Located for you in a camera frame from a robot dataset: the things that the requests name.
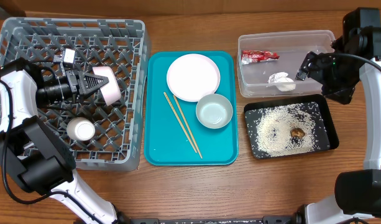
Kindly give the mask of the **small pink bowl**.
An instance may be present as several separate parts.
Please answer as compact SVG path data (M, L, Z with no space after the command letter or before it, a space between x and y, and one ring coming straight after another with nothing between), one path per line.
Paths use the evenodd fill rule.
M108 79L108 83L100 88L106 105L109 106L118 101L121 98L121 91L113 70L110 67L93 67L93 72L95 75Z

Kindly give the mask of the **white cup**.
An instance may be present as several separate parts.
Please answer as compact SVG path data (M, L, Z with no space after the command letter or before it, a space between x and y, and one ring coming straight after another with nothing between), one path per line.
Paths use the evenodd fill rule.
M67 125L67 135L73 140L88 141L95 131L93 123L82 117L71 119Z

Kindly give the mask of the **red snack wrapper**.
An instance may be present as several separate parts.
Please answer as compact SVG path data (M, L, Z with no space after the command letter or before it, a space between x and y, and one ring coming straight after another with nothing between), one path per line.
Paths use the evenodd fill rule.
M241 62L243 65L278 60L279 58L280 56L277 53L269 51L243 50L241 52Z

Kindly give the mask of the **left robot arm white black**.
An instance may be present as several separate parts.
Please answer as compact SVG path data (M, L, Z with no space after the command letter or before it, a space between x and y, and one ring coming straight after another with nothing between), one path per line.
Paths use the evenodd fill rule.
M69 147L38 116L38 109L65 99L83 101L100 91L107 105L121 93L110 67L92 73L62 59L64 75L44 80L36 61L16 59L0 67L0 166L7 194L30 205L47 198L64 204L84 223L125 223L115 205L79 175Z

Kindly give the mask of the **grey bowl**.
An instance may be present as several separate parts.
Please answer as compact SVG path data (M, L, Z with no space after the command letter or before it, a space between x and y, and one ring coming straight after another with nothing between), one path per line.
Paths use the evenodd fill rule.
M198 121L209 129L225 127L232 119L234 110L231 102L220 94L209 94L196 104Z

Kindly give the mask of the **dark brown food lump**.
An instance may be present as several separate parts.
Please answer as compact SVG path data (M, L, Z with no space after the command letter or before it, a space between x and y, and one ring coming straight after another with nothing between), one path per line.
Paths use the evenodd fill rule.
M290 131L290 135L292 138L302 139L305 137L306 134L301 128L293 128Z

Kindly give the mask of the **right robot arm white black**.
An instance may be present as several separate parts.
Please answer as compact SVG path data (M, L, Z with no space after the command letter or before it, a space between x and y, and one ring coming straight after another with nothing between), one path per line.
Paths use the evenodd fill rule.
M312 78L322 94L350 103L362 83L367 112L367 151L362 170L338 175L334 194L303 207L302 223L365 222L381 218L381 26L350 25L332 44L333 53L308 53L296 79Z

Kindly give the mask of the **large white round plate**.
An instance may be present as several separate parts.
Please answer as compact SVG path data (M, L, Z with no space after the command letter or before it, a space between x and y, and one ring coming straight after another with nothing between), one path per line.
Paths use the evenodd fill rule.
M218 66L207 56L186 54L175 59L168 68L168 89L177 98L198 102L216 92L221 81Z

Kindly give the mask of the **wooden chopstick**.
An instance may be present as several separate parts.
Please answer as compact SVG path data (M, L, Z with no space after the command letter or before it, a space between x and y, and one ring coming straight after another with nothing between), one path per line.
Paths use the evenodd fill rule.
M175 108L173 107L172 102L170 101L170 99L169 99L167 93L164 92L163 95L165 96L165 99L166 99L168 105L170 106L170 108L171 108L171 110L172 110L172 112L173 112L175 118L177 119L177 122L178 122L178 124L180 125L182 131L184 132L184 134L185 134L185 136L186 136L188 142L190 143L190 145L191 145L191 147L193 148L194 152L197 153L197 150L196 150L196 148L195 148L195 145L193 144L193 141L190 139L189 134L187 133L187 131L186 131L186 129L185 129L185 127L184 127L184 125L183 125L181 119L179 118L179 116L178 116L178 114L177 114Z
M198 145L197 145L197 142L196 142L196 140L195 140L195 138L194 138L194 135L193 135L193 133L192 133L192 131L191 131L191 129L190 129L190 126L189 126L189 124L188 124L188 122L187 122L187 120L186 120L186 117L185 117L185 115L184 115L184 113L183 113L183 111L182 111L182 109L181 109L181 106L180 106L180 104L179 104L179 102L178 102L178 100L177 100L177 98L176 98L175 95L173 95L173 98L174 98L174 100L175 100L175 103L177 104L177 107L178 107L178 109L179 109L179 111L180 111L180 114L181 114L181 116L182 116L182 118L183 118L183 121L185 122L185 125L186 125L186 127L187 127L188 133L190 134L191 140L193 141L193 144L194 144L194 146L195 146L195 148L196 148L196 151L197 151L197 153L199 154L200 158L203 159L203 156L202 156L202 154L201 154L201 151L200 151L200 149L199 149L199 147L198 147Z

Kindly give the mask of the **white rice pile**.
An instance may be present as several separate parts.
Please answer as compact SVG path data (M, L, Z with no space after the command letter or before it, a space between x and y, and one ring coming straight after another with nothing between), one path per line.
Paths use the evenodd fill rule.
M328 134L315 102L260 108L245 112L247 134L257 159L284 157L325 151L330 148ZM302 139L290 131L301 128Z

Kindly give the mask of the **white tissue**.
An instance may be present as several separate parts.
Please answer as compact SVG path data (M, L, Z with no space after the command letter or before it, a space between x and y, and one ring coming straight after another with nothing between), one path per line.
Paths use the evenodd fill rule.
M289 78L286 72L272 74L269 76L268 83L276 83L276 87L281 92L293 91L296 88L294 80Z

